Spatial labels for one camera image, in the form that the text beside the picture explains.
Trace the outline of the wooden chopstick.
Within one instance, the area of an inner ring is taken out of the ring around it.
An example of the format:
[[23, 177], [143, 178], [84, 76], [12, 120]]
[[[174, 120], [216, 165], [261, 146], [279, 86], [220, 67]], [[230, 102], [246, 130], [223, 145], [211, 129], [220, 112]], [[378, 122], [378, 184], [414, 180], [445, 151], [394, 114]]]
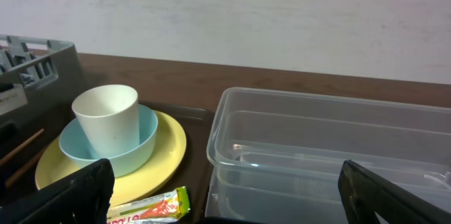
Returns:
[[14, 174], [8, 177], [5, 181], [5, 188], [9, 189], [12, 187], [29, 169], [31, 169], [40, 159], [44, 149], [34, 155], [26, 164], [20, 167]]
[[0, 160], [0, 166], [6, 164], [8, 161], [10, 161], [16, 154], [18, 154], [20, 151], [22, 151], [26, 146], [28, 146], [31, 142], [33, 142], [35, 139], [37, 139], [42, 133], [44, 132], [44, 128], [37, 131], [34, 135], [32, 135], [30, 138], [25, 140], [23, 143], [18, 145], [15, 149], [7, 153], [3, 158]]

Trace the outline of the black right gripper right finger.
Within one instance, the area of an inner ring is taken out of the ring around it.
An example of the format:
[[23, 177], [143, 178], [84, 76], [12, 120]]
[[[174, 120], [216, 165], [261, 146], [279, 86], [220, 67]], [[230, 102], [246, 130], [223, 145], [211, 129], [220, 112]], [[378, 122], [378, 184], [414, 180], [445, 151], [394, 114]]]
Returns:
[[448, 224], [450, 213], [354, 161], [344, 161], [338, 190], [349, 223]]

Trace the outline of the yellow orange snack wrapper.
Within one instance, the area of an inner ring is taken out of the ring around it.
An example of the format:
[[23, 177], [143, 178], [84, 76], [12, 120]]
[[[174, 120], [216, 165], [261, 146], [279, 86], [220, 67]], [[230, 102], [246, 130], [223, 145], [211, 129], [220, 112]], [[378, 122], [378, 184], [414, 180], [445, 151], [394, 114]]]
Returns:
[[106, 215], [107, 224], [174, 223], [190, 212], [185, 186], [146, 199], [113, 206]]

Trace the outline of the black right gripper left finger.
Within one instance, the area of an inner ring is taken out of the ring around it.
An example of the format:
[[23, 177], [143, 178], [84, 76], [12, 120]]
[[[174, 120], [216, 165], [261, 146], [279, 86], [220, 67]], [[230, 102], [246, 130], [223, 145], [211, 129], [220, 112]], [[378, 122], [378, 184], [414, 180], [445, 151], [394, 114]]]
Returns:
[[1, 224], [107, 223], [115, 177], [102, 158], [80, 170], [1, 207]]

